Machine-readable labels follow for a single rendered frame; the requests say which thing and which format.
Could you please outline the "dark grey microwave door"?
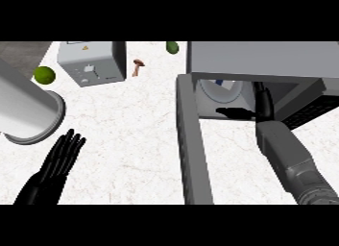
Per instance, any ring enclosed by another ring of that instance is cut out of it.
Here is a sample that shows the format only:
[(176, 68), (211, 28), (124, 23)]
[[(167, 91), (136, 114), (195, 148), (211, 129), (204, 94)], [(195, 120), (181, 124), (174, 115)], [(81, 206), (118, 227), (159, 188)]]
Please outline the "dark grey microwave door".
[(176, 129), (186, 205), (211, 205), (208, 163), (190, 74), (176, 78)]

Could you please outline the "grey microwave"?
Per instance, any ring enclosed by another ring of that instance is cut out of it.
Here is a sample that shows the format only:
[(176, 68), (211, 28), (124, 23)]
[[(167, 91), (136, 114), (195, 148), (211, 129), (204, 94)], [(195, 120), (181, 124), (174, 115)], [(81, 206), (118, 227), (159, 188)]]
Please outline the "grey microwave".
[[(270, 89), (274, 119), (296, 129), (339, 107), (339, 45), (335, 41), (190, 41), (187, 70), (198, 114), (221, 119), (217, 108), (255, 111), (252, 83)], [(199, 80), (242, 81), (239, 98), (214, 102)]]

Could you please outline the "round glass microwave plate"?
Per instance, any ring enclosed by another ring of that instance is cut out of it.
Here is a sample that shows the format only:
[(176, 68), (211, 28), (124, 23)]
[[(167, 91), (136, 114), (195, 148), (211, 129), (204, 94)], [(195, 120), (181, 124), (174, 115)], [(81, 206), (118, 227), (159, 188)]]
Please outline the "round glass microwave plate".
[(235, 89), (229, 93), (217, 93), (214, 91), (214, 81), (215, 80), (199, 80), (205, 95), (214, 102), (220, 104), (232, 103), (240, 96), (242, 89), (243, 89), (243, 82), (235, 81), (236, 86), (235, 86)]

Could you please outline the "grey toaster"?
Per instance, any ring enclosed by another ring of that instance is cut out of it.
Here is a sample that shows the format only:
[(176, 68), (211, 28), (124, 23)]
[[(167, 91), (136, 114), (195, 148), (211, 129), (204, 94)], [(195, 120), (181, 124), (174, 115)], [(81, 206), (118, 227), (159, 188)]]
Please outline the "grey toaster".
[(56, 62), (80, 87), (127, 79), (127, 44), (123, 41), (64, 41)]

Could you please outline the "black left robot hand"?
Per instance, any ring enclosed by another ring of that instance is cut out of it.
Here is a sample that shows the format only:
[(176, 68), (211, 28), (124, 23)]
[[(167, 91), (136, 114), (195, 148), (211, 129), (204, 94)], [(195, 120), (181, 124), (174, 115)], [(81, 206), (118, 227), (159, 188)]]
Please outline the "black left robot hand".
[(56, 205), (86, 139), (69, 129), (62, 135), (46, 156), (39, 172), (30, 177), (18, 198), (16, 205)]

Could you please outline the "green lime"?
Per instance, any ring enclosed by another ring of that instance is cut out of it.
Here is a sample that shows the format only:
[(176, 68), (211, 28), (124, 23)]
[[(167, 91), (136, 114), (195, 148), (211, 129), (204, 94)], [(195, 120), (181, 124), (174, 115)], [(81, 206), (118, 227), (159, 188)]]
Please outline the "green lime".
[(41, 85), (49, 85), (56, 79), (56, 73), (49, 66), (39, 66), (33, 72), (34, 80)]

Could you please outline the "brown mushroom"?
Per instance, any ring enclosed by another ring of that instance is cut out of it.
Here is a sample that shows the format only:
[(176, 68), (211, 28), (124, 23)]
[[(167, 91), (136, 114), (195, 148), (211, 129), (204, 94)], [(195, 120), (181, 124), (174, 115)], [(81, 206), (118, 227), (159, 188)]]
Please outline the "brown mushroom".
[(133, 69), (131, 76), (136, 77), (139, 73), (139, 68), (145, 66), (145, 63), (140, 59), (134, 59), (133, 64), (134, 64), (134, 69)]

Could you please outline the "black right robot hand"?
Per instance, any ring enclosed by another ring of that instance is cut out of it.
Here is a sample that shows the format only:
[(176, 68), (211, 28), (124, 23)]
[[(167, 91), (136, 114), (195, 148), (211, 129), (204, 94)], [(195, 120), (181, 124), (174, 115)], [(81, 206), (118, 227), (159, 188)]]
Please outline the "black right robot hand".
[(261, 82), (252, 83), (255, 96), (255, 111), (240, 108), (217, 108), (215, 112), (223, 114), (232, 120), (251, 120), (255, 122), (274, 120), (274, 105), (270, 89), (264, 87)]

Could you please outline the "white cylinder with grey rim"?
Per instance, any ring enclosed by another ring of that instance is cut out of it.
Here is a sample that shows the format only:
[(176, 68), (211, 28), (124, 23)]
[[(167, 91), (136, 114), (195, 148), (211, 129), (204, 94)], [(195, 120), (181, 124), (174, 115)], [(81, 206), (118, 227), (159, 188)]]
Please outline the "white cylinder with grey rim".
[(0, 133), (19, 145), (43, 141), (65, 116), (65, 102), (0, 59)]

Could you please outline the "white and blue milk carton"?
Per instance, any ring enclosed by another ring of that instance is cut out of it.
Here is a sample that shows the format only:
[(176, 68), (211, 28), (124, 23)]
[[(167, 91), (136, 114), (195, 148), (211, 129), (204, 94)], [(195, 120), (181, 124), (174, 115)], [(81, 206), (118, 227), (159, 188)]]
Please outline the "white and blue milk carton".
[(235, 81), (227, 81), (227, 80), (215, 80), (214, 81), (214, 91), (217, 93), (229, 93), (236, 86)]

